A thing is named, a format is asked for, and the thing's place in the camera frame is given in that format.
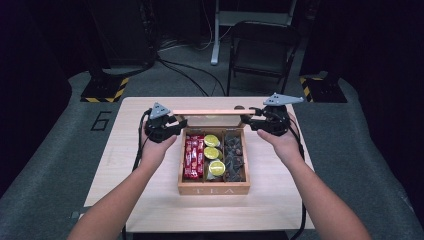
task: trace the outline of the black equipment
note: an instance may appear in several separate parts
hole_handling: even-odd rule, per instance
[[[254,116],[264,116],[265,120],[252,119],[251,115],[241,115],[241,121],[250,125],[252,131],[262,129],[275,136],[285,134],[290,127],[290,116],[287,112],[286,104],[303,102],[303,98],[289,97],[274,93],[265,102],[265,108],[259,109],[250,107],[255,110]],[[236,106],[236,109],[244,109],[242,106]]]
[[[187,119],[177,125],[167,126],[167,124],[178,121],[175,116],[168,115],[170,112],[169,109],[156,102],[153,108],[149,108],[144,113],[148,116],[144,131],[153,142],[160,143],[172,135],[180,135],[181,129],[187,126]]]

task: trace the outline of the chair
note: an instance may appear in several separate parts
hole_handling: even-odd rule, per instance
[[[283,80],[283,94],[300,34],[289,25],[242,21],[232,28],[227,96],[230,95],[231,74],[249,73]]]

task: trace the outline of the dark background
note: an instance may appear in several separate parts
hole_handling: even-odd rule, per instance
[[[140,1],[128,2],[141,6]],[[174,34],[184,33],[181,37],[190,41],[208,33],[200,1],[193,0],[194,4],[183,1],[193,9],[178,5],[168,8],[168,2],[156,2],[158,30],[170,32],[173,29]],[[275,1],[262,6],[287,7],[282,3],[277,8],[272,2]],[[145,55],[150,53],[149,41],[152,40],[149,39],[152,35],[146,32],[148,25],[139,25],[139,30],[137,26],[135,30],[118,28],[121,31],[118,36],[129,39],[121,42],[113,40],[116,35],[109,32],[115,29],[113,26],[119,23],[119,18],[112,21],[105,17],[99,22],[100,18],[93,17],[100,11],[96,4],[103,7],[103,13],[108,9],[117,12],[127,9],[130,12],[122,12],[120,19],[124,16],[133,19],[125,21],[136,22],[145,16],[140,14],[140,9],[124,5],[117,9],[113,1],[108,3],[1,1],[0,79],[6,104],[1,114],[1,194],[66,108],[71,95],[68,83],[71,76],[87,71],[93,61],[103,68],[114,63],[142,65],[149,61],[151,56]],[[234,3],[228,1],[228,6],[222,7],[233,9]],[[214,1],[205,1],[205,7],[209,19],[213,19]],[[423,3],[412,0],[390,3],[322,0],[300,73],[338,71],[354,86],[370,135],[404,186],[421,224],[424,219],[421,197],[424,192],[421,150],[424,142],[421,94],[424,88],[420,79],[424,66],[423,11]],[[181,24],[178,20],[170,24],[170,16],[181,20]],[[142,47],[138,51],[130,51],[137,54],[129,54],[128,49],[135,49],[140,42]],[[84,46],[89,46],[89,51],[81,50]]]

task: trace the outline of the wooden box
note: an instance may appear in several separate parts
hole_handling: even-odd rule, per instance
[[[246,195],[250,189],[249,164],[246,151],[246,139],[244,136],[244,124],[240,121],[240,115],[253,115],[253,110],[174,110],[173,114],[180,121],[187,119],[188,126],[182,131],[182,148],[180,155],[180,166],[178,173],[178,190],[181,195]],[[229,155],[231,148],[229,142],[234,137],[240,140],[241,149],[238,149],[237,155],[243,159],[244,164],[238,165],[237,181],[230,176],[229,168],[223,175],[221,181],[208,180],[208,159],[205,157],[204,174],[199,179],[189,179],[184,176],[184,161],[186,150],[186,137],[193,135],[215,135],[221,142],[222,162],[225,165],[228,161],[233,161],[234,156]]]

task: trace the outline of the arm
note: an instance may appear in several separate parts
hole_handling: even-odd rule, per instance
[[[144,143],[146,136],[142,132]],[[162,163],[166,150],[176,139],[172,136],[160,144],[147,140],[138,168],[84,214],[68,239],[116,239],[150,178]]]
[[[356,214],[303,161],[298,143],[290,131],[277,137],[258,130],[258,135],[274,147],[276,154],[290,171],[322,239],[371,239]]]

